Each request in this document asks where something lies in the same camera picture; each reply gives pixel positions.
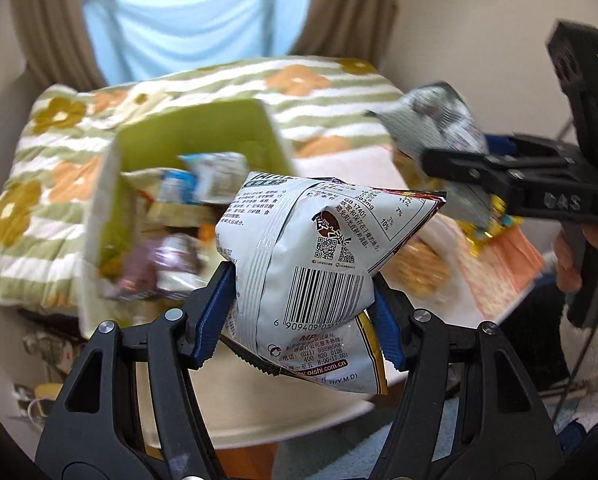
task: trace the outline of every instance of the candy wrapper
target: candy wrapper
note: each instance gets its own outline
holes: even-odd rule
[[[444,202],[442,193],[250,173],[216,229],[237,271],[224,333],[299,378],[384,393],[364,312],[372,276]]]
[[[486,228],[480,228],[468,222],[458,221],[457,225],[465,234],[466,240],[470,244],[472,256],[479,256],[483,246],[493,240],[508,228],[519,225],[523,219],[519,216],[510,216],[506,214],[506,203],[496,195],[490,196],[490,221]]]

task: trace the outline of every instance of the striped blanket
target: striped blanket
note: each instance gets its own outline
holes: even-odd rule
[[[368,63],[319,57],[246,60],[88,93],[49,88],[32,108],[0,196],[0,303],[79,303],[90,199],[120,126],[168,108],[257,98],[305,157],[389,142],[364,112],[400,96]]]

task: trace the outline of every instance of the yellow wrapper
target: yellow wrapper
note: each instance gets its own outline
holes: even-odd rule
[[[467,222],[457,222],[470,244],[470,252],[475,257],[479,256],[482,248],[491,240],[523,221],[519,216],[507,215],[506,203],[497,195],[490,195],[490,211],[490,222],[487,230],[479,229]]]

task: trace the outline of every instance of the window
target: window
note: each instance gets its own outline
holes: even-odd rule
[[[82,0],[110,85],[288,54],[310,0]]]

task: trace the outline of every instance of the barcode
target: barcode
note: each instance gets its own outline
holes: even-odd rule
[[[295,267],[284,324],[292,329],[311,330],[310,325],[332,326],[349,319],[363,284],[364,276]]]

